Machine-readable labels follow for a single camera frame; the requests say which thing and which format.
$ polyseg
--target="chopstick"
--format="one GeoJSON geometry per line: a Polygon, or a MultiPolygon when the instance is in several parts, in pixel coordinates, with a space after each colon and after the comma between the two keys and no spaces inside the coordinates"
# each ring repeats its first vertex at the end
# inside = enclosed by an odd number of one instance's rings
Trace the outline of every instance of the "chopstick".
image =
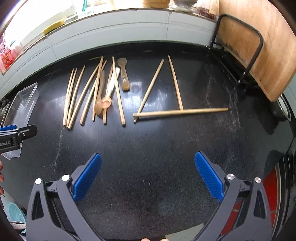
{"type": "Polygon", "coordinates": [[[89,97],[87,98],[87,101],[86,101],[86,104],[85,104],[85,106],[84,106],[84,109],[83,109],[83,112],[82,112],[82,115],[81,115],[81,118],[80,118],[80,124],[83,126],[84,125],[84,121],[85,121],[85,117],[86,117],[86,112],[87,112],[87,109],[88,109],[88,107],[89,107],[89,104],[90,104],[90,102],[91,102],[91,98],[92,98],[92,96],[93,96],[93,94],[94,94],[94,89],[95,89],[95,87],[96,87],[96,80],[95,80],[95,82],[94,82],[94,84],[93,84],[93,86],[92,86],[92,88],[91,88],[91,91],[90,91],[90,93],[89,93],[89,97]]]}
{"type": "Polygon", "coordinates": [[[82,93],[81,93],[81,95],[80,95],[80,97],[79,97],[78,103],[77,103],[76,106],[75,106],[75,109],[74,109],[73,115],[72,115],[71,120],[70,120],[70,124],[69,124],[69,126],[68,126],[68,129],[69,129],[69,130],[72,129],[72,126],[73,126],[74,120],[75,120],[76,115],[77,115],[77,113],[78,113],[78,110],[79,110],[79,108],[80,108],[80,106],[81,106],[82,100],[83,100],[83,98],[84,98],[84,96],[85,96],[85,94],[86,94],[86,91],[87,91],[87,89],[88,89],[88,87],[89,87],[89,85],[90,85],[90,83],[91,83],[91,81],[92,81],[92,79],[93,79],[93,77],[94,77],[96,71],[98,70],[99,65],[100,65],[100,64],[97,65],[97,67],[95,68],[95,70],[93,71],[93,73],[91,74],[91,76],[89,77],[89,79],[88,79],[88,81],[87,81],[87,83],[86,83],[86,85],[85,85],[85,87],[84,87],[84,89],[83,89],[83,91],[82,91],[82,93]]]}
{"type": "Polygon", "coordinates": [[[69,92],[68,92],[68,97],[67,97],[67,105],[66,105],[66,111],[67,111],[66,112],[66,127],[67,128],[68,128],[68,114],[69,114],[68,111],[69,111],[69,105],[70,105],[72,89],[73,89],[73,85],[74,85],[74,82],[75,82],[76,72],[77,72],[77,69],[75,69],[75,72],[73,74],[71,85],[70,85],[69,92]]]}
{"type": "Polygon", "coordinates": [[[180,90],[179,90],[179,87],[178,87],[177,77],[176,77],[176,74],[175,74],[173,63],[172,63],[169,55],[168,55],[168,61],[170,62],[170,69],[171,69],[172,74],[173,74],[173,79],[174,79],[175,89],[176,89],[176,93],[177,93],[177,100],[178,100],[179,109],[182,110],[183,109],[183,104],[182,104],[182,100],[181,100],[180,90]]]}
{"type": "MultiPolygon", "coordinates": [[[[142,100],[142,103],[141,103],[141,105],[140,105],[140,108],[139,108],[139,110],[138,110],[138,113],[140,113],[140,112],[143,110],[144,105],[145,105],[145,103],[146,103],[146,101],[147,101],[147,99],[148,99],[148,96],[150,95],[150,92],[151,92],[151,90],[152,90],[152,87],[153,87],[153,85],[154,85],[154,83],[155,83],[155,81],[156,81],[156,78],[157,78],[157,76],[158,76],[158,73],[159,73],[159,71],[160,71],[160,69],[161,69],[161,67],[162,67],[164,61],[165,61],[165,60],[162,59],[161,62],[160,62],[160,64],[159,64],[159,66],[158,66],[158,68],[157,68],[157,70],[156,70],[156,72],[155,72],[155,74],[154,74],[154,76],[153,76],[153,78],[152,78],[152,80],[151,80],[151,82],[150,82],[150,85],[149,85],[149,87],[148,87],[148,89],[147,89],[147,91],[146,91],[146,94],[145,94],[145,96],[144,96],[144,98],[143,98],[143,100],[142,100]]],[[[134,123],[136,123],[137,120],[138,120],[138,117],[134,118],[134,120],[133,120],[134,123]]]]}
{"type": "Polygon", "coordinates": [[[122,103],[121,103],[121,98],[120,98],[120,92],[119,92],[117,74],[116,74],[116,69],[115,69],[114,56],[112,56],[112,62],[113,62],[113,72],[114,72],[114,80],[115,80],[115,89],[116,89],[116,95],[117,95],[117,101],[118,101],[118,108],[119,108],[119,114],[120,114],[121,124],[123,126],[125,126],[126,125],[126,120],[124,118],[124,113],[123,113],[123,108],[122,108],[122,103]]]}
{"type": "Polygon", "coordinates": [[[186,115],[197,113],[212,113],[228,111],[228,108],[210,108],[210,109],[188,109],[188,110],[164,110],[164,111],[152,111],[134,113],[134,117],[151,117],[151,116],[168,116],[168,115],[186,115]]]}
{"type": "Polygon", "coordinates": [[[67,119],[68,112],[66,111],[66,106],[67,106],[67,99],[68,99],[70,85],[71,85],[71,82],[72,82],[73,73],[74,73],[74,69],[72,69],[72,73],[71,73],[71,76],[70,76],[70,79],[69,79],[67,93],[66,93],[65,106],[64,106],[64,118],[63,118],[63,125],[64,126],[67,125],[66,119],[67,119]]]}
{"type": "Polygon", "coordinates": [[[70,109],[69,109],[69,113],[68,113],[67,126],[69,126],[69,124],[70,124],[71,115],[72,115],[73,107],[74,107],[74,104],[75,104],[75,99],[76,99],[78,87],[79,87],[79,84],[80,84],[80,81],[81,81],[81,78],[82,78],[84,69],[85,69],[85,65],[83,66],[83,69],[80,72],[78,81],[77,81],[76,86],[75,86],[75,89],[74,89],[74,93],[73,93],[73,96],[72,96],[71,105],[70,105],[70,109]]]}

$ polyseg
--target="clear plastic container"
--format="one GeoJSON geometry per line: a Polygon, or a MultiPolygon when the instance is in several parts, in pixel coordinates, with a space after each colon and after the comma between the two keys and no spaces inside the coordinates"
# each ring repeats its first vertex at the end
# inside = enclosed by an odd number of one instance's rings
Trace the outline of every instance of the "clear plastic container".
{"type": "Polygon", "coordinates": [[[7,115],[8,109],[10,106],[10,102],[4,106],[4,108],[0,111],[0,128],[3,126],[4,121],[5,121],[5,117],[7,115]]]}
{"type": "MultiPolygon", "coordinates": [[[[28,125],[36,101],[39,98],[37,86],[38,83],[34,83],[17,93],[10,105],[3,126],[16,125],[17,128],[22,128],[28,125]]],[[[2,156],[8,160],[12,157],[20,157],[21,149],[22,143],[20,144],[20,149],[2,153],[2,156]]]]}

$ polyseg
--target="plastic spoon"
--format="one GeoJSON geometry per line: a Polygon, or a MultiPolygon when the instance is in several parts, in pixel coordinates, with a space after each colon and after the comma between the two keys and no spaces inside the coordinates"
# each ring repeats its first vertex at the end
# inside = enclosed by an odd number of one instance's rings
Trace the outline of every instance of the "plastic spoon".
{"type": "Polygon", "coordinates": [[[126,73],[126,58],[120,58],[117,60],[118,65],[121,68],[121,88],[122,91],[129,91],[130,85],[128,81],[128,75],[126,73]]]}
{"type": "MultiPolygon", "coordinates": [[[[117,75],[117,78],[119,76],[119,73],[120,73],[120,68],[116,67],[116,75],[117,75]]],[[[110,83],[109,85],[107,86],[107,93],[106,93],[106,96],[104,98],[101,99],[101,101],[98,101],[97,104],[103,108],[103,109],[106,109],[106,108],[109,108],[111,103],[112,103],[112,99],[111,99],[111,94],[112,94],[112,91],[114,89],[114,86],[115,86],[115,80],[114,80],[114,72],[112,73],[112,76],[111,76],[111,80],[110,80],[110,83]]]]}

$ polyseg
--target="black table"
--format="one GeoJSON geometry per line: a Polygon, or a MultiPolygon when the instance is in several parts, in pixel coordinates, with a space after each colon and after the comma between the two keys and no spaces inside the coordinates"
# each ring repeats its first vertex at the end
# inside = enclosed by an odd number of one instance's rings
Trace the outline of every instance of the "black table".
{"type": "MultiPolygon", "coordinates": [[[[31,77],[31,82],[38,82],[40,97],[29,124],[38,127],[38,135],[23,143],[20,158],[9,161],[1,157],[4,189],[27,207],[36,178],[57,180],[98,152],[103,158],[102,168],[79,206],[102,237],[138,239],[181,231],[210,217],[218,203],[194,166],[199,150],[240,179],[265,177],[292,141],[289,123],[273,118],[262,92],[240,98],[225,70],[206,48],[194,52],[184,49],[184,45],[175,44],[170,51],[135,48],[134,52],[116,54],[112,47],[102,50],[115,54],[115,59],[127,59],[131,91],[121,92],[126,127],[121,126],[116,94],[108,109],[107,126],[98,117],[92,122],[91,111],[85,126],[80,126],[88,93],[73,129],[62,125],[72,68],[78,68],[79,75],[86,65],[79,96],[99,59],[77,62],[70,57],[74,62],[70,67],[64,64],[59,69],[54,65],[51,74],[31,77]],[[133,113],[162,58],[164,65],[143,111],[178,109],[167,54],[174,64],[185,109],[228,107],[229,111],[142,119],[135,125],[133,113]]],[[[112,56],[105,55],[104,59],[108,76],[112,56]]]]}

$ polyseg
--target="red object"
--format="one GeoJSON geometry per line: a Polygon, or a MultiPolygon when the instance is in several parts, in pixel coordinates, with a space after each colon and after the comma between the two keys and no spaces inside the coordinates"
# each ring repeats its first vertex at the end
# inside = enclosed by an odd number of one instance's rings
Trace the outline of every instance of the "red object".
{"type": "Polygon", "coordinates": [[[4,38],[2,38],[2,42],[0,43],[0,58],[4,64],[5,69],[8,69],[9,66],[11,66],[11,64],[15,61],[12,50],[4,38]]]}
{"type": "MultiPolygon", "coordinates": [[[[273,171],[264,179],[263,186],[266,191],[268,203],[269,203],[269,209],[270,209],[270,216],[271,216],[271,225],[274,224],[275,216],[276,216],[276,207],[277,207],[277,180],[276,180],[276,170],[273,169],[273,171]]],[[[225,224],[221,234],[227,234],[231,231],[235,220],[237,219],[240,206],[242,204],[241,200],[238,200],[236,204],[233,207],[233,210],[227,220],[227,223],[225,224]]]]}

